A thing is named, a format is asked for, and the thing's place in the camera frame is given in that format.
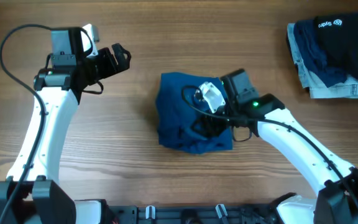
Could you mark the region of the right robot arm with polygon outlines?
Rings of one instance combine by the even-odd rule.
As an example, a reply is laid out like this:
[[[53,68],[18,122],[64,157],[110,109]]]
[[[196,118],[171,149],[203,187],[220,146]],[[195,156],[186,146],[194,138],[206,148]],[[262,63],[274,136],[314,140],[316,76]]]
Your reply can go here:
[[[183,101],[220,125],[248,128],[279,150],[313,189],[316,199],[286,194],[273,211],[278,223],[358,223],[358,167],[311,135],[274,95],[260,96],[245,70],[181,89]]]

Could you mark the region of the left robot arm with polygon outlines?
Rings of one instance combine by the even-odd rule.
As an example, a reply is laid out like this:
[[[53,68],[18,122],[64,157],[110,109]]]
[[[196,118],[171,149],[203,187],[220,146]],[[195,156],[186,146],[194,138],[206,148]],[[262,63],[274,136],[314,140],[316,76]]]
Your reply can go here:
[[[0,223],[117,223],[104,199],[73,200],[59,184],[68,127],[91,85],[130,67],[120,44],[97,49],[98,30],[50,29],[52,51],[34,77],[30,124],[19,155],[0,181]]]

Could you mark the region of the blue t-shirt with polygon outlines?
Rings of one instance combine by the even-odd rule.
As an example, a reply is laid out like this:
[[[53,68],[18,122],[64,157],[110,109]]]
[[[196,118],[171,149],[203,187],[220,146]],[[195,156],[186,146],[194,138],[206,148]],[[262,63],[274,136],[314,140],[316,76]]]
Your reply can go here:
[[[208,125],[203,124],[206,117],[187,105],[181,97],[181,89],[184,86],[200,86],[204,82],[211,82],[219,91],[224,91],[218,78],[181,72],[161,74],[160,88],[155,100],[159,117],[159,144],[190,154],[233,149],[229,128],[224,128],[217,136],[211,136]]]

